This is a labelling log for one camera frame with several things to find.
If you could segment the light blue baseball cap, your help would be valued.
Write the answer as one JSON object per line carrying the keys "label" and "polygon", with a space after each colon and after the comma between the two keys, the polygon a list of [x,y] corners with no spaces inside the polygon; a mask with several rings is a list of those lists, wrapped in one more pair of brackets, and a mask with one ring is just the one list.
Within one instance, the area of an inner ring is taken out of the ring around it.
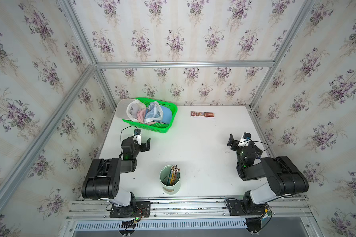
{"label": "light blue baseball cap", "polygon": [[148,125],[155,123],[170,124],[172,115],[173,113],[169,108],[154,101],[146,108],[145,122],[148,122]]}

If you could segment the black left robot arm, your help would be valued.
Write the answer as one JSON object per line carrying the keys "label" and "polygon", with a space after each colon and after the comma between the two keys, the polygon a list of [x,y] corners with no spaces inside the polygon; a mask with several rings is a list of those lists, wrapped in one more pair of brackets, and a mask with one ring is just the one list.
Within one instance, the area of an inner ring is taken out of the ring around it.
{"label": "black left robot arm", "polygon": [[119,157],[92,160],[82,185],[82,197],[107,200],[119,208],[135,208],[134,194],[120,187],[120,176],[136,170],[137,156],[150,151],[150,142],[148,138],[145,143],[141,143],[137,135],[128,137],[121,143],[122,152]]}

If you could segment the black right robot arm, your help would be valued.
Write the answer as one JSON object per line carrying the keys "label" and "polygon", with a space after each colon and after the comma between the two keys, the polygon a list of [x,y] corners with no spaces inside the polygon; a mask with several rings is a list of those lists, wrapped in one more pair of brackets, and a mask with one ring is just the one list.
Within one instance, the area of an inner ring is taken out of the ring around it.
{"label": "black right robot arm", "polygon": [[263,150],[244,133],[242,140],[229,136],[227,146],[236,152],[236,171],[243,181],[266,178],[262,186],[245,192],[242,200],[228,198],[225,203],[230,215],[263,215],[269,210],[269,202],[280,197],[305,193],[309,184],[304,174],[287,156],[263,158]]}

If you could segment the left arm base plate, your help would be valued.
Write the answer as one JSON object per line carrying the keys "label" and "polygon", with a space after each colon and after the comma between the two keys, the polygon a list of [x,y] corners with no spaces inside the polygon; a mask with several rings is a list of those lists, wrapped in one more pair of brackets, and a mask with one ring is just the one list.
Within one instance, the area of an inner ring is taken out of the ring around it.
{"label": "left arm base plate", "polygon": [[137,201],[134,205],[116,207],[112,205],[110,209],[110,218],[146,218],[150,215],[150,201]]}

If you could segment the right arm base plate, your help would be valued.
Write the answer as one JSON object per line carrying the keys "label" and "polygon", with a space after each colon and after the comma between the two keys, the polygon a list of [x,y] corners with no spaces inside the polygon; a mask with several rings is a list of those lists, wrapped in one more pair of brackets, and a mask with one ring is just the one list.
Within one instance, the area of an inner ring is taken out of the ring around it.
{"label": "right arm base plate", "polygon": [[230,216],[264,216],[269,209],[267,203],[254,204],[248,198],[243,200],[231,197],[226,199],[224,203]]}

